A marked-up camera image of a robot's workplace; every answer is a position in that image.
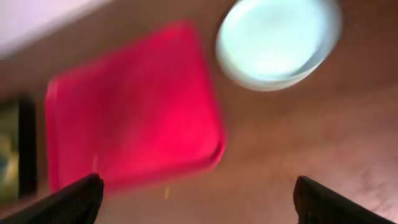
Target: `wooden table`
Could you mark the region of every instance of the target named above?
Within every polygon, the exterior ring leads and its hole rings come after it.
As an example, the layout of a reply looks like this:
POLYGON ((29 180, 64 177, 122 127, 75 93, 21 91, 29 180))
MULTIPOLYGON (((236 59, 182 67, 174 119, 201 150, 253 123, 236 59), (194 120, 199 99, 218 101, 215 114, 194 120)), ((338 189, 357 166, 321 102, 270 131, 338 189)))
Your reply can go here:
POLYGON ((265 93, 241 88, 218 67, 216 33, 233 2, 115 0, 1 61, 0 96, 25 91, 40 105, 58 71, 170 21, 191 20, 218 90, 226 153, 212 172, 106 199, 98 223, 296 223, 298 175, 398 222, 398 1, 342 1, 343 35, 327 60, 298 85, 265 93))

